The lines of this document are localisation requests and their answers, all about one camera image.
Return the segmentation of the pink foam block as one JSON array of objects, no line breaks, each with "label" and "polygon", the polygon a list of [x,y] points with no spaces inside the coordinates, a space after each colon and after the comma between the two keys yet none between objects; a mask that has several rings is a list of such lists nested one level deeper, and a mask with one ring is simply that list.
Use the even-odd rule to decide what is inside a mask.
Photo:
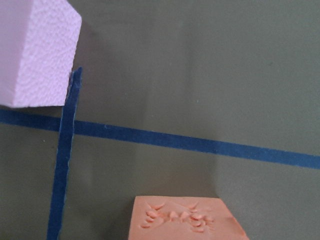
[{"label": "pink foam block", "polygon": [[66,0],[0,3],[0,103],[65,104],[82,18]]}]

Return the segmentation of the orange foam block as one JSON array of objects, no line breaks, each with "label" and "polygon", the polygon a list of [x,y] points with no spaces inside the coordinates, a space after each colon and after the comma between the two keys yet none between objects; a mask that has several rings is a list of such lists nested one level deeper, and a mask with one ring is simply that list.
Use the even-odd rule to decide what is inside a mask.
[{"label": "orange foam block", "polygon": [[220,198],[136,196],[130,240],[246,240]]}]

